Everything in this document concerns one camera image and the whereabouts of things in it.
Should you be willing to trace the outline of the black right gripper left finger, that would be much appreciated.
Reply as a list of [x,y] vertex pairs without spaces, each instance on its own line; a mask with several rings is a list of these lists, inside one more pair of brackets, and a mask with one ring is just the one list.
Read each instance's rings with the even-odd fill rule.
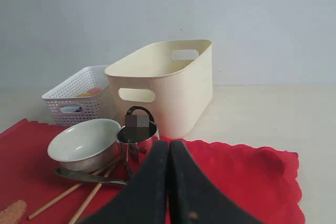
[[165,223],[167,160],[167,142],[154,142],[120,193],[82,223]]

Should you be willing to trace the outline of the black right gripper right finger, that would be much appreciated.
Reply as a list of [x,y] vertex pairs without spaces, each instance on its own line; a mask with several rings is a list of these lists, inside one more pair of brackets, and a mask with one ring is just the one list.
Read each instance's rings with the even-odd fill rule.
[[169,212],[171,223],[261,223],[215,187],[181,140],[170,143]]

